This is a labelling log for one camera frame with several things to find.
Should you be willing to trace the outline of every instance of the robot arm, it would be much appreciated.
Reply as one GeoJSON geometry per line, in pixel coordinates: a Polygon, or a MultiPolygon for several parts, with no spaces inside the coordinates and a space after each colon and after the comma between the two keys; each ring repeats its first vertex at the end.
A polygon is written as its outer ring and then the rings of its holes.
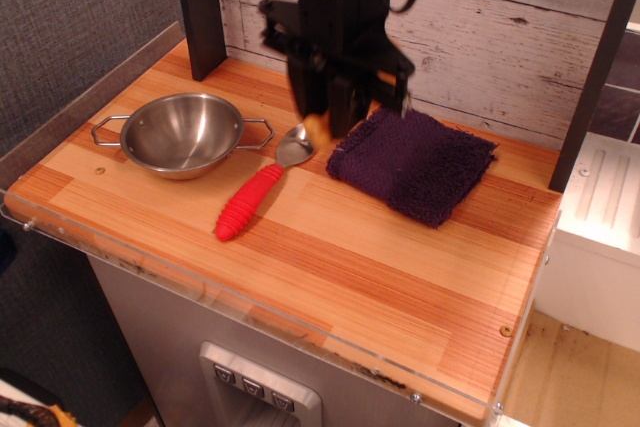
{"type": "Polygon", "coordinates": [[[260,10],[267,18],[264,43],[286,55],[303,118],[327,119],[331,136],[340,138],[374,99],[398,112],[407,108],[415,67],[385,32],[390,0],[263,0],[260,10]]]}

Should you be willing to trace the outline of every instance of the bowl handle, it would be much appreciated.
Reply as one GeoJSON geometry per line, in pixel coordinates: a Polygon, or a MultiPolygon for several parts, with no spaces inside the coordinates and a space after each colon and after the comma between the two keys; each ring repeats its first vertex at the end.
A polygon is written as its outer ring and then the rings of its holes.
{"type": "Polygon", "coordinates": [[[110,120],[125,120],[125,119],[128,119],[129,117],[131,116],[130,115],[111,115],[106,119],[102,120],[93,129],[91,129],[91,135],[93,136],[93,141],[96,143],[96,145],[102,145],[104,147],[120,147],[120,142],[100,142],[100,139],[98,138],[98,130],[100,129],[100,127],[102,127],[104,124],[106,124],[110,120]]]}
{"type": "Polygon", "coordinates": [[[273,130],[273,127],[271,127],[271,124],[269,123],[269,121],[267,119],[242,119],[242,120],[245,121],[245,122],[262,122],[264,125],[267,126],[267,129],[269,129],[269,135],[259,145],[238,145],[238,146],[236,146],[236,149],[261,149],[265,145],[267,145],[271,139],[273,139],[273,135],[274,135],[275,132],[273,130]]]}

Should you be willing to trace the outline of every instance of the purple cloth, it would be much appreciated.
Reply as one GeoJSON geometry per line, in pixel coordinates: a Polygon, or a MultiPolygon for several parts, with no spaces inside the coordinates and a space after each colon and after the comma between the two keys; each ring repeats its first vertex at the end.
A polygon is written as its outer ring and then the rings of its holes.
{"type": "Polygon", "coordinates": [[[496,147],[427,114],[379,109],[336,147],[327,172],[437,228],[480,182],[496,147]]]}

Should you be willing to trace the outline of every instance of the red spoon handle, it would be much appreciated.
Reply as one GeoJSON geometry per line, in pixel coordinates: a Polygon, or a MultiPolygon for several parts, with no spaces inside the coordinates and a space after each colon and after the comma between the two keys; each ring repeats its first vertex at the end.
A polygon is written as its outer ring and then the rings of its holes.
{"type": "Polygon", "coordinates": [[[267,165],[251,177],[236,194],[227,202],[218,222],[216,236],[224,241],[235,237],[249,219],[253,217],[262,199],[269,193],[280,177],[284,168],[279,164],[267,165]]]}

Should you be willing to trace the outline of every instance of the white wooden wall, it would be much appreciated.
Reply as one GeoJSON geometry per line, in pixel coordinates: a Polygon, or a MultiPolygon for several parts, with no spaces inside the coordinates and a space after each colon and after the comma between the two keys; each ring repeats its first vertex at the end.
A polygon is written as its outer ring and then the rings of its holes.
{"type": "MultiPolygon", "coordinates": [[[[259,1],[221,0],[227,51],[285,71],[261,44],[259,1]]],[[[559,150],[612,2],[418,0],[387,31],[416,65],[415,108],[559,150]]]]}

